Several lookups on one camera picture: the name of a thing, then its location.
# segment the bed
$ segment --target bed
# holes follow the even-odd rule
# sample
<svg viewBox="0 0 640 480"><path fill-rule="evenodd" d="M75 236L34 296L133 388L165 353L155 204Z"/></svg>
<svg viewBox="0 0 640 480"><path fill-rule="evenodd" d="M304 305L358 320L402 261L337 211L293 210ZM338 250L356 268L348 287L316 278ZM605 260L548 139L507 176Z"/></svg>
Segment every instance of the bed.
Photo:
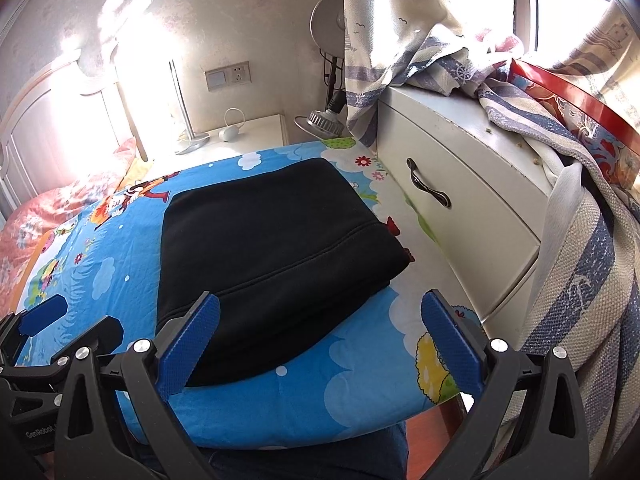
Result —
<svg viewBox="0 0 640 480"><path fill-rule="evenodd" d="M419 306L430 288L439 288L451 304L468 304L468 299L427 222L384 166L353 139L285 146L183 170L115 193L52 230L34 251L12 308L33 308L62 294L68 313L32 338L18 362L48 364L104 315L117 317L124 327L119 351L138 338L153 337L162 214L171 197L313 157L325 158L341 172L414 261L290 362L244 381L185 388L173 396L170 403L181 423L199 446L295 447L369 433L457 394ZM463 306L458 313L474 317ZM144 442L126 395L120 402L130 430Z"/></svg>
<svg viewBox="0 0 640 480"><path fill-rule="evenodd" d="M0 121L0 316L40 235L114 192L144 152L115 68L87 77L79 57L67 52L38 70Z"/></svg>

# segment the cartoon bedsheet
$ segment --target cartoon bedsheet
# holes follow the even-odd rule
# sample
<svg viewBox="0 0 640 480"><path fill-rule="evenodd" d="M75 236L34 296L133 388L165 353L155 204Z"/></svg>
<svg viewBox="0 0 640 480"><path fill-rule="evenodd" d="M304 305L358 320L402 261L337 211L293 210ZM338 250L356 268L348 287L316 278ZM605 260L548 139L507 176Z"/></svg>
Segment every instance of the cartoon bedsheet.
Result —
<svg viewBox="0 0 640 480"><path fill-rule="evenodd" d="M468 304L466 295L431 239L428 224L385 168L353 139L297 144L205 164L87 208L43 240L18 310L61 294L68 314L32 338L18 362L48 364L55 352L104 315L118 318L124 327L118 351L138 338L153 337L162 215L172 196L318 156L337 167L415 261L307 352L248 380L185 388L171 398L172 408L199 446L277 448L378 430L457 393L420 319L420 299L435 287L451 304ZM460 316L474 314L461 308ZM129 427L144 441L124 394L120 403Z"/></svg>

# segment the sunlight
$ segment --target sunlight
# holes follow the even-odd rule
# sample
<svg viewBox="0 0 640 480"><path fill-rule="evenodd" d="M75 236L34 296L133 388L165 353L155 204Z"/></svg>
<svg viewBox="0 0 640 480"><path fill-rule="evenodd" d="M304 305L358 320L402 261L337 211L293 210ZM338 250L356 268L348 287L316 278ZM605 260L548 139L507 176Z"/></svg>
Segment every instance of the sunlight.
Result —
<svg viewBox="0 0 640 480"><path fill-rule="evenodd" d="M213 150L207 150L207 160L211 162L239 155L242 155L242 153L227 146L217 146Z"/></svg>
<svg viewBox="0 0 640 480"><path fill-rule="evenodd" d="M168 61L178 62L183 39L167 30L150 11L152 0L106 0L98 17L102 58L117 68L126 105L147 155L154 158L175 142L171 114L175 91Z"/></svg>
<svg viewBox="0 0 640 480"><path fill-rule="evenodd" d="M390 0L372 0L373 19L370 20L371 66L374 68L391 66L398 55L398 35L396 22L391 12Z"/></svg>
<svg viewBox="0 0 640 480"><path fill-rule="evenodd" d="M39 131L33 132L33 138L39 139L42 150L59 158L59 167L73 178L106 168L118 145L102 95L79 93L87 81L76 61L79 55L75 50L55 60L48 79L50 91L33 105L39 114Z"/></svg>
<svg viewBox="0 0 640 480"><path fill-rule="evenodd" d="M60 42L60 49L62 49L62 52L73 52L74 50L80 48L81 41L81 38L74 34Z"/></svg>

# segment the cartoon character print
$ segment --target cartoon character print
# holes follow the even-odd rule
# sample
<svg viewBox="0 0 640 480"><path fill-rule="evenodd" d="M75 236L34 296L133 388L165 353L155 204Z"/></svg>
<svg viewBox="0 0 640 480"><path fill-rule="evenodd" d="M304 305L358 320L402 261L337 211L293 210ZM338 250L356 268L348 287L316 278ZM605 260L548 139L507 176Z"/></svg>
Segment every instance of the cartoon character print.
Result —
<svg viewBox="0 0 640 480"><path fill-rule="evenodd" d="M464 306L454 306L453 309L456 316L471 320L484 332L478 316L472 310ZM457 394L458 387L428 332L418 339L415 367L418 370L418 387L434 404Z"/></svg>
<svg viewBox="0 0 640 480"><path fill-rule="evenodd" d="M49 233L49 236L47 236L47 241L44 242L44 245L42 247L42 250L40 251L40 254L44 254L45 252L47 252L47 249L51 247L51 244L55 239L56 239L56 232L55 230L53 230Z"/></svg>
<svg viewBox="0 0 640 480"><path fill-rule="evenodd" d="M109 218L122 215L127 210L129 204L135 202L141 196L146 196L148 198L160 198L164 203L166 203L169 200L170 192L163 191L158 193L152 191L152 189L179 173L179 171L176 171L175 173L156 178L155 180L127 186L122 195L114 195L104 199L91 213L91 216L89 216L90 222L97 224L94 230L97 230L98 227L103 225Z"/></svg>
<svg viewBox="0 0 640 480"><path fill-rule="evenodd" d="M53 259L44 265L34 276L29 284L29 295L24 303L27 308L47 299L47 288L51 285L56 271L59 270L60 267L60 260Z"/></svg>
<svg viewBox="0 0 640 480"><path fill-rule="evenodd" d="M56 229L54 230L54 234L56 236L66 235L76 228L76 224L78 224L78 220L76 218L73 218L56 227Z"/></svg>

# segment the metal handle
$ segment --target metal handle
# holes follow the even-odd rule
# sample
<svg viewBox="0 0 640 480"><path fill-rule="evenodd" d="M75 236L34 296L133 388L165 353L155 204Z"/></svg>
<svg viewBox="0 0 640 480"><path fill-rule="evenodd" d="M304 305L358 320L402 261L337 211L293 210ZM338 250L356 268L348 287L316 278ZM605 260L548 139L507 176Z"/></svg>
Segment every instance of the metal handle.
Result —
<svg viewBox="0 0 640 480"><path fill-rule="evenodd" d="M408 158L406 160L406 164L411 170L411 182L414 183L415 187L417 187L420 191L425 191L430 195L433 195L433 197L438 202L440 202L444 207L447 207L447 208L451 207L451 200L449 199L446 193L443 193L441 191L436 191L435 189L431 189L429 186L427 186L423 181L421 181L417 177L417 175L415 174L415 171L418 169L418 166L416 165L415 161L412 158Z"/></svg>

